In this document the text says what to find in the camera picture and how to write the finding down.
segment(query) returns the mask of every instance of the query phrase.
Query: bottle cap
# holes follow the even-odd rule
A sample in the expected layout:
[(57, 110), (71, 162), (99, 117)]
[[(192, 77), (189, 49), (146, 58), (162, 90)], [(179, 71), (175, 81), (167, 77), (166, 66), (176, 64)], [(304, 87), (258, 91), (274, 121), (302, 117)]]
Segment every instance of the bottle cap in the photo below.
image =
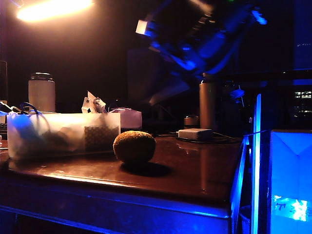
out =
[(217, 80), (216, 76), (213, 74), (203, 73), (204, 79), (201, 81), (201, 84), (203, 83), (209, 83), (209, 82), (215, 82)]
[(35, 72), (31, 74), (30, 79), (31, 80), (53, 80), (53, 77), (49, 73)]

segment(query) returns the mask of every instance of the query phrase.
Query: tissue box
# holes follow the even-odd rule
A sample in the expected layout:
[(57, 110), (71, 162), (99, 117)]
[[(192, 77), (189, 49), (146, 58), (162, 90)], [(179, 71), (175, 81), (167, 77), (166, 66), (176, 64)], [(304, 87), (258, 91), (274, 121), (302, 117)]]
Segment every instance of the tissue box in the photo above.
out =
[(110, 113), (120, 113), (121, 128), (125, 130), (139, 130), (142, 128), (142, 113), (130, 108), (116, 108)]

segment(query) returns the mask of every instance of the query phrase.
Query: dark wall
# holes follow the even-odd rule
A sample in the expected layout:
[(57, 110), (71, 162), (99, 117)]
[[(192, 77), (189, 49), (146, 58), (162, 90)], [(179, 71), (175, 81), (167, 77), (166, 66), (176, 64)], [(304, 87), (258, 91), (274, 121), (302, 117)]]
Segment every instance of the dark wall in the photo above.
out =
[(9, 102), (28, 101), (32, 72), (55, 78), (57, 109), (80, 111), (87, 90), (104, 101), (127, 97), (126, 54), (139, 47), (137, 20), (154, 3), (148, 0), (99, 0), (79, 13), (42, 22), (16, 18), (7, 5), (6, 30)]
[(263, 0), (260, 6), (268, 23), (255, 24), (244, 38), (238, 52), (237, 72), (292, 70), (295, 1)]
[(296, 0), (295, 61), (296, 69), (312, 69), (312, 1)]

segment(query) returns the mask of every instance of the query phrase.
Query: light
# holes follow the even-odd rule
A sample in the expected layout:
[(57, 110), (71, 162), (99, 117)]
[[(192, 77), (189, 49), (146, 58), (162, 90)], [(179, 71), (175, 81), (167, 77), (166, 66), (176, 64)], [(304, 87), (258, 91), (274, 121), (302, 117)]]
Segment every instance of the light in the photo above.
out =
[(50, 0), (22, 8), (17, 17), (23, 21), (34, 22), (74, 13), (91, 5), (92, 0)]
[(282, 198), (282, 196), (274, 195), (274, 201), (276, 202), (277, 199)]
[(293, 219), (294, 220), (301, 220), (301, 221), (307, 221), (307, 201), (304, 200), (296, 200), (292, 204), (294, 207), (294, 213), (293, 213)]
[(146, 27), (147, 27), (147, 21), (139, 20), (136, 26), (136, 33), (145, 35)]
[[(254, 112), (253, 131), (261, 131), (261, 94), (257, 95)], [(258, 213), (259, 213), (259, 178), (260, 178), (260, 133), (253, 136), (253, 161), (252, 161), (252, 221), (251, 233), (258, 233)]]
[(209, 12), (212, 12), (214, 10), (212, 5), (202, 3), (202, 1), (200, 1), (200, 0), (191, 0), (191, 2), (196, 4), (205, 13), (209, 13)]
[(262, 14), (259, 13), (258, 11), (252, 11), (252, 14), (260, 24), (265, 25), (268, 23), (267, 20), (263, 18)]

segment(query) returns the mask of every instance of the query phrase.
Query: round brown fruit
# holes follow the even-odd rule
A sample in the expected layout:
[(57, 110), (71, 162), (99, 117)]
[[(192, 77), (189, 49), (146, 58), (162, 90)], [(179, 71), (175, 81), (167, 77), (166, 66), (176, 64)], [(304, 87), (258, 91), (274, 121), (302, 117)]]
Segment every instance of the round brown fruit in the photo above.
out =
[(127, 131), (119, 134), (113, 149), (117, 159), (126, 164), (141, 164), (152, 159), (156, 142), (149, 133)]

